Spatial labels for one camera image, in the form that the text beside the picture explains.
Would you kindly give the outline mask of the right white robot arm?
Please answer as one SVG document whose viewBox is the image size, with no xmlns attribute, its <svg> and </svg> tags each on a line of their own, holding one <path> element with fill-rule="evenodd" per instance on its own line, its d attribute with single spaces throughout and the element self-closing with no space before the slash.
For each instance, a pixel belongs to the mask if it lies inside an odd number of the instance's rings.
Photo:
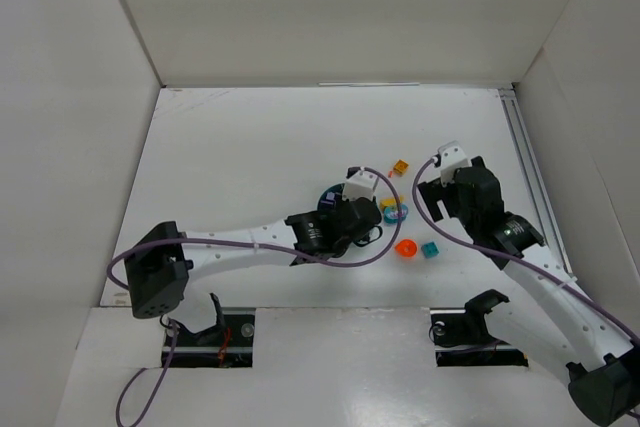
<svg viewBox="0 0 640 427">
<path fill-rule="evenodd" d="M 445 216 L 458 220 L 470 238 L 459 244 L 489 258 L 553 323 L 517 313 L 507 295 L 490 289 L 434 315 L 434 343 L 473 349 L 505 342 L 551 372 L 595 425 L 633 415 L 639 405 L 638 335 L 576 285 L 529 221 L 505 209 L 500 183 L 481 157 L 468 159 L 453 149 L 426 164 L 439 176 L 414 180 L 417 212 L 430 227 Z"/>
</svg>

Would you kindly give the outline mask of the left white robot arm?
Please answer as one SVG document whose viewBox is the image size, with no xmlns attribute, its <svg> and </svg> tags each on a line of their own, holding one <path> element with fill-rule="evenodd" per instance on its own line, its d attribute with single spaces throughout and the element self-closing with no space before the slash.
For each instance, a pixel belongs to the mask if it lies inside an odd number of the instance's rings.
<svg viewBox="0 0 640 427">
<path fill-rule="evenodd" d="M 381 222 L 375 202 L 360 197 L 257 228 L 195 237 L 174 221 L 160 223 L 124 257 L 132 314 L 172 315 L 188 330 L 202 331 L 217 312 L 214 295 L 198 292 L 198 281 L 257 266 L 332 265 L 367 242 Z"/>
</svg>

